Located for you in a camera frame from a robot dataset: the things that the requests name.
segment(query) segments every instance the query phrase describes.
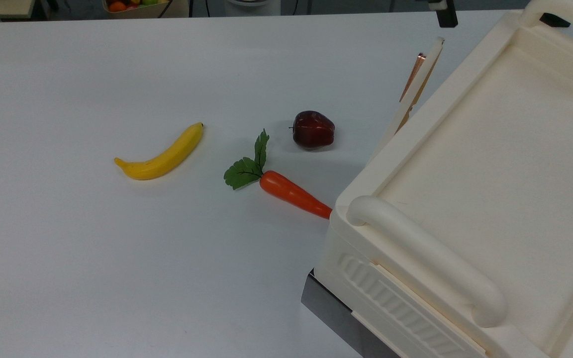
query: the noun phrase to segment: apple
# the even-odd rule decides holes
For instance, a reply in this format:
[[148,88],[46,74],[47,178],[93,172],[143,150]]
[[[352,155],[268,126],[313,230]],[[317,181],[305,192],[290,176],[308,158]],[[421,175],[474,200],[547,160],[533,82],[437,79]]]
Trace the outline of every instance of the apple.
[[293,121],[293,141],[304,149],[318,149],[333,143],[335,124],[316,111],[303,111]]

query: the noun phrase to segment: green leaf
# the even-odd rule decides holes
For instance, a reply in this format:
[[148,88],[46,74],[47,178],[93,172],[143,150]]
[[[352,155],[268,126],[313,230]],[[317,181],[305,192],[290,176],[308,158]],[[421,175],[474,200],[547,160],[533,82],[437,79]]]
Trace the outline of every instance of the green leaf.
[[267,161],[267,142],[269,141],[269,135],[262,129],[262,133],[255,140],[255,162],[262,171],[264,168],[264,163]]
[[244,157],[236,161],[225,172],[225,184],[231,185],[234,190],[248,183],[257,181],[262,176],[262,171],[255,161],[251,158]]

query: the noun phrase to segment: cream plastic tray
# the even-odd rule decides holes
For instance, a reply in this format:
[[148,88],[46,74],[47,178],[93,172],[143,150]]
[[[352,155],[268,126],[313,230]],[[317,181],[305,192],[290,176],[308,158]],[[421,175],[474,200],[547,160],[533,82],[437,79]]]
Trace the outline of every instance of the cream plastic tray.
[[573,39],[544,12],[573,0],[507,13],[336,202],[316,277],[403,357],[573,358]]

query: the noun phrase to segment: yellow banana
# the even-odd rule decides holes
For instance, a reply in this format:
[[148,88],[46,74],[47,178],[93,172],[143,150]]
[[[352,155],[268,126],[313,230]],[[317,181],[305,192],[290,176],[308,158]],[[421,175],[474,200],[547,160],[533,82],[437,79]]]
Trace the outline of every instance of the yellow banana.
[[162,177],[179,166],[198,145],[202,138],[203,126],[200,122],[190,125],[171,147],[149,161],[128,163],[119,158],[114,158],[114,163],[132,179],[149,180]]

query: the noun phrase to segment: carrot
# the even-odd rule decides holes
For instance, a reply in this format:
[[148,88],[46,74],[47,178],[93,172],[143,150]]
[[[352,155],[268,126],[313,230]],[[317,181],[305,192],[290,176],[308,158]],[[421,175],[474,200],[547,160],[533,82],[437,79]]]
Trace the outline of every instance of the carrot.
[[318,217],[325,219],[330,217],[331,208],[280,173],[273,172],[273,170],[264,172],[260,178],[260,187],[271,195],[309,211],[309,213],[318,215]]
[[264,191],[300,209],[309,211],[309,213],[328,219],[331,208],[315,199],[310,193],[307,193],[283,175],[273,172],[273,170],[262,171],[267,160],[266,147],[268,141],[269,136],[263,130],[255,141],[255,159],[243,157],[236,161],[225,172],[225,183],[236,190],[259,179],[260,187]]

